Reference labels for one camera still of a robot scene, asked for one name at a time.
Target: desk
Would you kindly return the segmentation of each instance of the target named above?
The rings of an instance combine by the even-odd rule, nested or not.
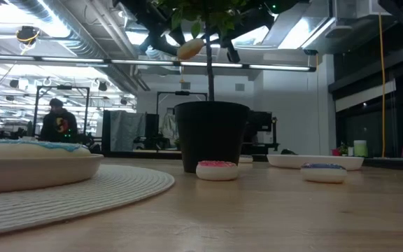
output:
[[[178,160],[105,159],[169,172],[169,191],[116,210],[0,236],[0,252],[403,251],[403,171],[364,168],[343,185],[299,170],[241,167],[201,181]]]

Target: white wall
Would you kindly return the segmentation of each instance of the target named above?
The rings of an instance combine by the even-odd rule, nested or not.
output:
[[[155,113],[156,92],[180,90],[180,76],[143,76],[152,91],[138,94],[137,111]],[[208,92],[206,76],[184,76],[191,82],[191,92]],[[279,150],[305,155],[330,155],[335,148],[335,107],[327,86],[334,82],[333,56],[323,56],[318,72],[263,71],[254,82],[240,76],[216,76],[215,100],[244,104],[255,111],[272,112]],[[246,91],[236,92],[235,84],[244,83]],[[196,97],[169,95],[160,103],[160,117],[167,108]],[[271,143],[271,133],[260,132],[259,142]]]
[[[165,76],[160,77],[157,75],[145,75],[144,81],[150,87],[151,91],[139,92],[137,99],[136,111],[138,113],[156,113],[156,99],[157,92],[175,92],[181,90],[181,76]],[[208,78],[201,75],[184,76],[184,81],[191,82],[191,92],[208,92]],[[214,90],[215,100],[221,102],[235,102],[243,104],[253,109],[253,81],[249,81],[245,76],[216,76],[214,78]],[[244,92],[236,91],[236,83],[245,84]],[[204,100],[203,95],[199,95],[198,98]],[[160,95],[160,118],[164,116],[167,108],[173,108],[174,106],[184,102],[199,101],[194,95],[188,97],[176,96],[174,94]]]
[[[305,155],[329,155],[335,136],[333,102],[327,85],[333,82],[333,59],[324,57],[318,73],[263,71],[255,81],[254,105],[257,111],[272,112],[279,150]],[[271,142],[261,133],[260,142]]]

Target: potted plant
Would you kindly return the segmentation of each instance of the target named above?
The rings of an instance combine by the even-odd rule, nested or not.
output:
[[[173,10],[172,30],[182,20],[194,22],[191,33],[194,38],[178,50],[181,60],[188,60],[206,46],[208,101],[195,101],[175,107],[180,137],[183,166],[186,172],[195,173],[203,160],[239,162],[243,133],[249,108],[241,104],[214,101],[214,75],[212,49],[209,36],[215,31],[219,37],[234,29],[240,22],[241,7],[251,0],[158,0],[158,4]],[[204,24],[204,38],[197,38]]]

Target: frosted cookie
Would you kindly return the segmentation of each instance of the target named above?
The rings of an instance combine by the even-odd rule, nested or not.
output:
[[[88,148],[81,144],[0,139],[0,159],[66,158],[90,155]]]
[[[230,181],[237,179],[239,169],[231,162],[201,161],[197,165],[197,176],[209,181]]]
[[[301,174],[304,180],[321,183],[343,183],[348,172],[337,164],[303,164]]]
[[[253,156],[252,155],[241,155],[239,158],[239,163],[242,164],[249,164],[253,162]]]

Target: pink frosted cookie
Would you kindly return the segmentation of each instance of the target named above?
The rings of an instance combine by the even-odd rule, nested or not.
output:
[[[201,161],[197,165],[197,176],[209,181],[230,181],[237,179],[239,169],[232,162]]]

